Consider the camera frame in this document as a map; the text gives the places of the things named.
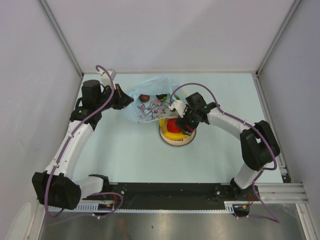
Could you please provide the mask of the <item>red fake apple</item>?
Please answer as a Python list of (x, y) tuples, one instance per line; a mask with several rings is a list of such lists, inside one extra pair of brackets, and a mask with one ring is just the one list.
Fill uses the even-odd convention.
[(180, 133), (181, 130), (178, 126), (176, 126), (177, 118), (171, 118), (168, 120), (166, 128), (170, 133)]

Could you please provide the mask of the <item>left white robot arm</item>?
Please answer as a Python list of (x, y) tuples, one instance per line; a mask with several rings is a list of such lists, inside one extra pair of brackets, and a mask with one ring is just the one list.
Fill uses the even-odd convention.
[(96, 79), (83, 82), (81, 97), (71, 113), (67, 133), (58, 152), (43, 172), (35, 172), (32, 177), (40, 204), (74, 210), (80, 200), (88, 196), (95, 195), (100, 200), (110, 196), (108, 177), (90, 174), (74, 181), (74, 170), (86, 142), (102, 118), (102, 111), (122, 110), (133, 101), (117, 83), (102, 85)]

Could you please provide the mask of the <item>light blue plastic bag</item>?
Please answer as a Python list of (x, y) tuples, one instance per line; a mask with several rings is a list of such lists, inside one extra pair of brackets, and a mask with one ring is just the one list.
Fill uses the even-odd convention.
[[(160, 119), (172, 119), (178, 116), (170, 111), (170, 100), (175, 101), (174, 94), (184, 92), (182, 89), (175, 91), (180, 84), (167, 76), (155, 76), (144, 82), (136, 83), (129, 88), (127, 95), (134, 99), (129, 106), (123, 110), (123, 115), (135, 123), (147, 123)], [(149, 95), (148, 102), (140, 102), (140, 95)]]

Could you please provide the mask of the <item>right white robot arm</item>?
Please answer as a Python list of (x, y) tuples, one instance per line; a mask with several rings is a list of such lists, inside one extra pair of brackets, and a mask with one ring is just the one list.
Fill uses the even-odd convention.
[(242, 201), (249, 194), (249, 187), (256, 181), (267, 165), (277, 168), (276, 157), (281, 150), (270, 124), (261, 120), (250, 123), (228, 112), (215, 103), (206, 103), (198, 92), (188, 96), (186, 101), (172, 100), (169, 109), (178, 114), (175, 125), (185, 134), (191, 135), (200, 123), (218, 127), (240, 141), (243, 165), (230, 181), (230, 194)]

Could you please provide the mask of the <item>red fake pepper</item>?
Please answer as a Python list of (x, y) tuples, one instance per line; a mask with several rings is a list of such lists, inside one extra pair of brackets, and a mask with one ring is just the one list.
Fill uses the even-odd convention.
[(189, 131), (189, 132), (194, 132), (196, 129), (195, 128), (192, 128), (188, 125), (185, 126), (185, 128)]

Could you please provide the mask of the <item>yellow fake banana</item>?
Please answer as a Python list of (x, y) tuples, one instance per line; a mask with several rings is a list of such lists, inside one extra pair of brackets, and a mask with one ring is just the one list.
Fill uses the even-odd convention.
[(160, 134), (168, 140), (180, 141), (181, 139), (187, 138), (189, 135), (183, 133), (181, 130), (179, 133), (172, 133), (167, 130), (167, 122), (171, 118), (160, 119), (159, 122), (159, 131)]

